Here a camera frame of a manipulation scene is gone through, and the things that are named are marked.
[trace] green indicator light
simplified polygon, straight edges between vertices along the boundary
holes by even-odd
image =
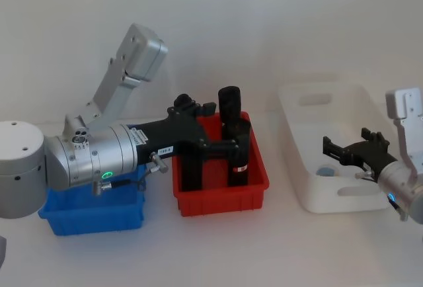
[[[101,179],[110,178],[112,175],[113,175],[112,171],[107,171],[106,173],[103,173],[103,176],[101,176]]]

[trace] white table surface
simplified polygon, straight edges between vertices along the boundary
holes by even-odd
[[[0,220],[0,286],[423,286],[421,225],[393,209],[306,212],[286,173],[278,113],[251,118],[270,179],[261,210],[183,218],[171,174],[153,175],[138,230],[56,237],[37,214]],[[40,127],[51,135],[62,124]]]

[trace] blue plastic bin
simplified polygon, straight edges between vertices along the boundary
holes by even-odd
[[[131,179],[136,182],[145,172],[145,165],[133,173],[110,178],[111,182]],[[143,221],[144,192],[135,183],[92,194],[92,185],[66,191],[49,190],[47,202],[38,211],[48,220],[56,235],[74,235],[140,228]]]

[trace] red plastic bin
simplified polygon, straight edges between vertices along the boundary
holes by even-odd
[[[246,112],[242,112],[241,117],[250,120]],[[198,118],[197,121],[204,127],[209,139],[221,139],[221,121],[218,113]],[[203,189],[183,192],[178,157],[173,157],[172,168],[173,194],[178,199],[178,208],[182,216],[260,209],[264,191],[269,187],[269,179],[252,128],[247,186],[228,187],[226,160],[208,160],[203,164]]]

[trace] white plastic tray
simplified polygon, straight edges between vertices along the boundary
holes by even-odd
[[[357,167],[341,166],[323,155],[323,136],[345,147],[362,141],[363,127],[380,131],[396,155],[397,137],[369,93],[360,85],[329,82],[302,83],[280,88],[282,149],[301,205],[310,212],[353,212],[388,207],[379,187],[357,180]],[[334,177],[317,175],[334,169]]]

